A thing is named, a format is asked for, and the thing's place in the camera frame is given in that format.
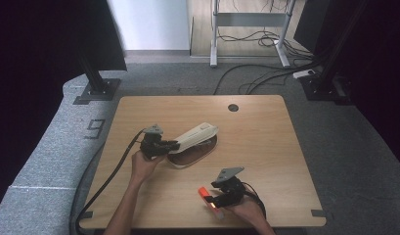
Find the table surface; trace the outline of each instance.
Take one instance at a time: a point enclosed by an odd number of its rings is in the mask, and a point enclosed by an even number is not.
[[[231,112],[228,106],[239,107]],[[244,166],[237,177],[249,183],[263,201],[274,227],[323,226],[313,216],[322,207],[281,96],[134,96],[123,97],[87,201],[116,167],[127,145],[143,128],[157,123],[163,140],[172,140],[202,122],[219,127],[218,145],[204,159],[177,169],[167,161],[156,167],[139,193],[135,228],[248,227],[229,211],[219,220],[198,194],[201,186],[217,195],[210,183],[222,168]],[[130,156],[110,185],[82,219],[86,229],[106,228],[131,174]]]

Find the gray floor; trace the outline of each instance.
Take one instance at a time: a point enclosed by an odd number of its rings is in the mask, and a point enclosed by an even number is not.
[[[102,72],[103,78],[121,79],[110,102],[75,106],[72,103],[87,84],[86,77],[82,75],[65,84],[65,98],[59,111],[0,206],[0,234],[68,234],[76,188],[109,134],[120,97],[211,95],[218,79],[235,65],[279,65],[277,58],[227,59],[211,69],[207,59],[188,58],[184,53],[128,56],[128,71]],[[256,67],[233,70],[217,95],[237,95],[240,85],[267,71]],[[273,79],[253,94],[284,97],[328,222],[323,227],[278,230],[279,234],[400,234],[400,164],[377,132],[356,107],[308,102],[298,80],[287,77],[283,82],[284,78]],[[92,120],[104,121],[99,136],[99,129],[89,125]],[[82,207],[91,171],[89,175],[78,190],[74,212]]]

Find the power strip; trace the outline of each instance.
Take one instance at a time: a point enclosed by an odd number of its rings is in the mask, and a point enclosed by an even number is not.
[[[301,78],[303,76],[308,76],[308,75],[313,75],[313,74],[315,74],[315,72],[313,70],[303,70],[303,71],[295,72],[293,74],[293,77],[298,79],[298,78]]]

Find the cable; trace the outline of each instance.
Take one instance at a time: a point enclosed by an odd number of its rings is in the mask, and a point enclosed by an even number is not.
[[[261,208],[261,211],[263,212],[264,217],[267,218],[266,217],[266,208],[264,207],[263,201],[261,201],[261,199],[258,197],[257,192],[255,192],[255,190],[251,187],[251,185],[249,185],[245,182],[242,182],[242,184],[249,186],[251,188],[251,190],[254,192],[254,194],[253,194],[248,191],[244,191],[244,194],[249,196],[250,198],[252,198],[255,201],[255,203]]]
[[[311,64],[308,64],[308,65],[305,65],[305,66],[301,66],[301,67],[299,67],[298,69],[294,69],[294,70],[291,70],[291,71],[288,71],[288,72],[285,72],[285,73],[282,73],[282,74],[279,74],[279,75],[273,75],[273,76],[271,76],[271,77],[268,77],[268,78],[264,79],[263,81],[258,82],[253,88],[251,88],[251,89],[246,93],[246,95],[250,95],[257,87],[259,87],[260,85],[264,84],[266,81],[268,81],[268,80],[270,80],[270,79],[273,79],[273,78],[275,78],[275,77],[280,77],[280,76],[283,76],[283,75],[290,75],[290,74],[293,74],[293,73],[295,73],[295,72],[297,72],[297,71],[308,70],[308,69],[311,69],[311,68],[313,68],[313,67],[319,66],[322,62],[323,62],[323,61],[311,63]]]
[[[83,172],[83,174],[81,175],[80,181],[78,182],[77,189],[76,189],[76,191],[75,191],[74,198],[73,198],[73,200],[72,200],[71,209],[70,209],[70,215],[69,215],[68,232],[69,232],[70,235],[72,235],[72,231],[73,231],[73,227],[72,227],[72,225],[73,225],[72,221],[73,221],[73,217],[74,217],[73,211],[74,211],[74,209],[75,209],[75,206],[76,206],[76,203],[77,203],[77,199],[78,199],[78,191],[79,191],[78,189],[81,187],[81,185],[82,185],[82,183],[83,183],[83,181],[84,181],[84,176],[87,175],[87,173],[88,173],[88,171],[89,171],[89,169],[90,169],[90,165],[93,163],[93,161],[96,160],[96,157],[99,155],[99,153],[101,152],[101,150],[103,149],[103,147],[105,146],[105,144],[106,144],[106,141],[99,147],[99,149],[98,149],[98,150],[96,151],[96,153],[93,155],[93,157],[92,157],[92,159],[90,160],[89,164],[88,164],[88,165],[86,166],[86,168],[84,169],[84,172]]]
[[[259,80],[259,79],[261,79],[262,77],[264,77],[264,76],[265,76],[267,73],[269,73],[269,72],[270,72],[270,71],[266,72],[264,75],[258,77],[258,78],[255,79],[253,82],[245,83],[245,84],[241,85],[241,86],[238,88],[239,95],[242,94],[242,93],[241,93],[242,87],[243,87],[243,86],[246,86],[246,85],[248,85],[248,88],[247,88],[247,90],[245,91],[245,95],[250,94],[251,86],[252,86],[252,85],[257,85],[258,83],[256,83],[256,81]],[[281,74],[281,75],[279,75],[279,76],[271,76],[271,77],[267,78],[266,80],[264,80],[263,84],[259,84],[259,86],[261,86],[261,85],[266,85],[266,84],[267,84],[267,83],[266,83],[267,81],[272,80],[272,79],[277,78],[277,77],[281,77],[281,76],[283,76],[283,74]],[[286,84],[286,79],[288,78],[288,76],[289,76],[289,74],[287,74],[287,75],[284,77],[282,83],[269,83],[269,84],[270,84],[270,85],[285,85],[285,84]]]
[[[271,13],[272,12],[272,10],[273,10],[273,5],[275,4],[275,0],[272,0],[272,5],[270,6],[270,11],[269,11],[269,13]]]
[[[261,9],[260,12],[263,12],[264,8],[265,8],[267,5],[269,5],[269,2],[270,2],[270,0],[267,0],[266,5],[263,6],[263,8]]]
[[[283,6],[282,8],[280,7],[280,2],[281,1],[279,1],[279,7],[274,7],[273,4],[272,4],[272,8],[277,9],[278,11],[282,11],[283,9],[285,9],[285,12],[286,12],[287,9],[288,9],[289,0],[286,1],[285,6]]]
[[[218,32],[218,38],[221,38],[225,42],[258,41],[259,46],[273,47],[273,46],[275,46],[274,40],[277,40],[279,38],[279,35],[277,35],[273,32],[270,32],[270,31],[266,31],[265,28],[266,27],[264,27],[263,30],[256,31],[256,32],[250,34],[249,36],[245,36],[245,37],[241,37],[241,38],[230,36],[230,35],[221,35],[219,28],[218,28],[217,32]],[[262,35],[260,38],[250,38],[257,33],[264,33],[264,35]],[[270,40],[271,43],[266,44],[264,42],[265,40]],[[311,55],[311,53],[309,51],[304,51],[304,50],[294,48],[290,44],[290,42],[287,40],[284,40],[284,45],[285,45],[285,48],[288,50],[289,54],[291,54],[292,56],[304,58],[304,59],[308,59],[308,60],[313,59],[313,56]]]
[[[109,178],[106,180],[106,182],[102,185],[102,187],[100,187],[100,189],[96,192],[96,194],[90,199],[90,201],[86,204],[86,206],[84,206],[84,208],[78,214],[78,217],[77,217],[77,219],[75,221],[75,230],[76,230],[77,233],[79,233],[79,234],[81,233],[80,232],[80,224],[79,224],[79,222],[82,219],[82,216],[86,213],[87,209],[89,209],[90,206],[96,201],[96,199],[99,197],[99,195],[103,192],[103,190],[105,190],[105,188],[109,185],[109,183],[114,178],[114,176],[120,170],[121,166],[123,165],[124,161],[126,160],[127,155],[129,154],[129,152],[132,149],[132,147],[135,144],[135,142],[138,140],[138,138],[141,135],[142,131],[144,131],[144,129],[140,130],[139,133],[136,134],[135,137],[133,137],[132,141],[127,146],[125,152],[123,153],[123,156],[121,157],[119,163],[117,164],[116,168],[113,170],[113,172],[111,173]]]
[[[237,10],[237,12],[238,12],[239,9],[237,9],[237,7],[236,7],[236,2],[235,2],[235,0],[233,0],[233,6],[234,6],[234,8]]]
[[[277,67],[272,67],[272,66],[266,66],[266,65],[239,65],[239,66],[235,66],[230,68],[229,70],[227,70],[226,72],[224,72],[224,74],[220,77],[220,79],[218,80],[217,86],[215,87],[214,93],[212,93],[212,95],[216,95],[217,94],[217,90],[221,84],[221,82],[223,81],[224,77],[230,72],[233,71],[235,69],[238,68],[242,68],[242,67],[262,67],[262,68],[269,68],[269,69],[275,69],[275,70],[287,70],[287,69],[283,69],[283,68],[277,68]]]

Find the human hand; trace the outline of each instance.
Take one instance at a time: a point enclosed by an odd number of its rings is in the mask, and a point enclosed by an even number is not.
[[[157,156],[151,161],[146,160],[142,151],[136,152],[132,156],[132,175],[130,183],[142,184],[154,172],[157,164],[166,158],[166,155]]]
[[[229,206],[225,209],[252,225],[255,225],[256,222],[266,220],[261,208],[249,196],[244,196],[238,205]]]
[[[238,205],[226,207],[225,209],[251,224],[260,235],[276,235],[264,217],[261,207],[249,196],[244,196]]]

